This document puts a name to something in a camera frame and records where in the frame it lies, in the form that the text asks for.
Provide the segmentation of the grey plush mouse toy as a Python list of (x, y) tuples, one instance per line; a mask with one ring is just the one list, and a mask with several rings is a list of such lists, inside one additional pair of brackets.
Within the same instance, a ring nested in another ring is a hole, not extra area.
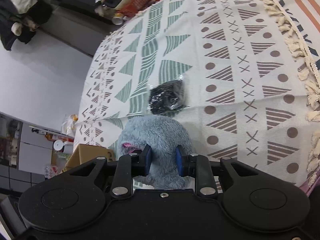
[(186, 154), (194, 148), (187, 130), (167, 116), (148, 115), (130, 119), (118, 138), (117, 158), (149, 145), (152, 162), (146, 177), (136, 176), (135, 181), (154, 189), (178, 190), (190, 186), (189, 177), (181, 177), (176, 165), (176, 147)]

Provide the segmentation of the brown cardboard box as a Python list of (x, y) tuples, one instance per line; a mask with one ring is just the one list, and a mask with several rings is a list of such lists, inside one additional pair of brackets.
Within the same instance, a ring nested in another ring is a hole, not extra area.
[(69, 171), (97, 157), (105, 157), (107, 161), (115, 161), (113, 150), (93, 145), (79, 144), (60, 173)]

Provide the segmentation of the black item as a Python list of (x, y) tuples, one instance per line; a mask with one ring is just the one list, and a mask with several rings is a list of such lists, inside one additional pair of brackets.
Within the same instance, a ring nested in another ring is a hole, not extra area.
[(184, 102), (183, 81), (171, 80), (150, 90), (148, 110), (153, 115), (161, 115), (182, 108)]

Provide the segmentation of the yellow white food bag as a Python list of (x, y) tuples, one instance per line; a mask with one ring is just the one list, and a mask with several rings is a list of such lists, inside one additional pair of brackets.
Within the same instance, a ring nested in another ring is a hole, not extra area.
[(77, 121), (78, 121), (78, 116), (76, 114), (65, 115), (61, 125), (61, 133), (70, 137), (75, 136), (75, 132), (76, 132), (75, 124)]

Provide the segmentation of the white kettle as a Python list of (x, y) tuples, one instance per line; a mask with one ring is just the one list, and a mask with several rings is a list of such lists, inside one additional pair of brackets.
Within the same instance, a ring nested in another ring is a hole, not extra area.
[(73, 143), (69, 141), (56, 140), (53, 143), (53, 148), (57, 152), (72, 154), (73, 153)]

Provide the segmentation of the patterned cream blanket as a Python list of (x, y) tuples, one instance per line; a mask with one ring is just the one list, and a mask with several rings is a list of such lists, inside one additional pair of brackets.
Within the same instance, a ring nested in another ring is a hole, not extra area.
[[(84, 83), (75, 143), (115, 150), (127, 122), (146, 113), (149, 89), (181, 77), (186, 101), (170, 117), (197, 153), (238, 159), (233, 72), (244, 50), (234, 40), (238, 11), (251, 2), (161, 0), (105, 37)], [(319, 0), (302, 2), (319, 25)], [(305, 31), (319, 73), (319, 26), (308, 22)]]

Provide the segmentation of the dark grey door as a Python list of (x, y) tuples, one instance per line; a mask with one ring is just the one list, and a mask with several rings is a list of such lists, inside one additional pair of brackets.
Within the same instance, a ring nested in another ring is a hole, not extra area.
[(53, 9), (42, 30), (70, 47), (93, 57), (102, 40), (119, 29), (95, 13), (81, 10), (59, 0), (44, 0)]

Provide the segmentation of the red plastic basket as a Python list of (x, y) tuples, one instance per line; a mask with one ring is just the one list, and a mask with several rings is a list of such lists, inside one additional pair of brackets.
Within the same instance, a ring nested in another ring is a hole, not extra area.
[(118, 13), (126, 17), (134, 17), (136, 13), (144, 10), (150, 1), (151, 0), (131, 0), (118, 10)]

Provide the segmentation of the black clothes hanging on door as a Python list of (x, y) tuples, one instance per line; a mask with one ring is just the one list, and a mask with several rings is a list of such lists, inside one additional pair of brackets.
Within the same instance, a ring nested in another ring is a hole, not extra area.
[(1, 43), (10, 51), (16, 40), (28, 44), (53, 9), (42, 0), (1, 0)]

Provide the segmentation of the striped tasselled cushion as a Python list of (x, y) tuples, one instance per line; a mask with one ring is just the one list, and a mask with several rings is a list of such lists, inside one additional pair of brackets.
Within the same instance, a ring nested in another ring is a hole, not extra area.
[(240, 9), (235, 56), (238, 159), (310, 192), (319, 181), (319, 73), (302, 0), (252, 0)]

